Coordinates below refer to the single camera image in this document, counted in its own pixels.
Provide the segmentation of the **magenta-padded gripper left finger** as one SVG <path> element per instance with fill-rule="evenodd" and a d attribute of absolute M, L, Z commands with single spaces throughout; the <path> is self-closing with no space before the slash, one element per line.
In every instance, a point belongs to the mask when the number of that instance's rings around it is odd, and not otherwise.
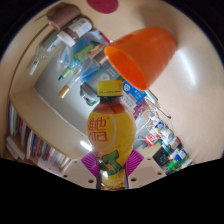
<path fill-rule="evenodd" d="M 62 178 L 84 188 L 96 189 L 98 164 L 91 153 L 73 159 L 62 172 Z"/>

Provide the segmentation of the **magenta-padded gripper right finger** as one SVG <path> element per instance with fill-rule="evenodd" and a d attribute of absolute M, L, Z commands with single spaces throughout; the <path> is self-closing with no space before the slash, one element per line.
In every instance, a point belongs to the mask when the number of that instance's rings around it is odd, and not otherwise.
<path fill-rule="evenodd" d="M 126 163 L 126 189 L 140 188 L 166 176 L 152 156 L 140 155 L 140 159 L 138 163 Z"/>

